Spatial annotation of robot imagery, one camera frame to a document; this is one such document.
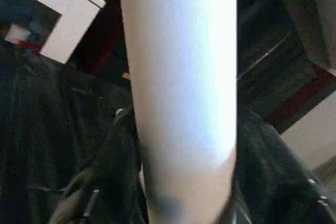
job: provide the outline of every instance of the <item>red object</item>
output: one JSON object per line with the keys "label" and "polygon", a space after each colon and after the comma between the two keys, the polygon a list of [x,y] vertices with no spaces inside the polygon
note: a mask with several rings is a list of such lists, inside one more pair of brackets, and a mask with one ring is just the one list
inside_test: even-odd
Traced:
{"label": "red object", "polygon": [[39,52],[41,50],[41,46],[39,44],[36,44],[36,43],[31,43],[31,42],[26,42],[26,41],[20,40],[17,44],[19,46],[23,47],[23,48],[27,48],[27,49],[30,49],[32,51]]}

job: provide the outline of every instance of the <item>red stripe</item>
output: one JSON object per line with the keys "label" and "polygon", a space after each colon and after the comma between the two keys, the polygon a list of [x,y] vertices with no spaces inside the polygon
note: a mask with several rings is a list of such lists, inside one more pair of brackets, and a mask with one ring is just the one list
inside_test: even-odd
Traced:
{"label": "red stripe", "polygon": [[41,50],[41,46],[39,44],[36,44],[36,43],[20,40],[17,44],[19,46],[23,47],[23,48],[27,48],[27,49],[30,49],[32,51],[40,51]]}
{"label": "red stripe", "polygon": [[302,89],[291,96],[281,107],[266,117],[266,121],[272,125],[282,125],[310,98],[322,91],[327,85],[336,81],[336,77],[317,65],[313,66],[316,78],[311,80]]}

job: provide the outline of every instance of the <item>bare leg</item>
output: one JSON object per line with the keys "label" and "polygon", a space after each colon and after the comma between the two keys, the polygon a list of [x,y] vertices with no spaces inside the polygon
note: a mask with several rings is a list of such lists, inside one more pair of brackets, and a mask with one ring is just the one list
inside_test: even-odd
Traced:
{"label": "bare leg", "polygon": [[235,161],[235,0],[121,2],[150,223],[212,223]]}

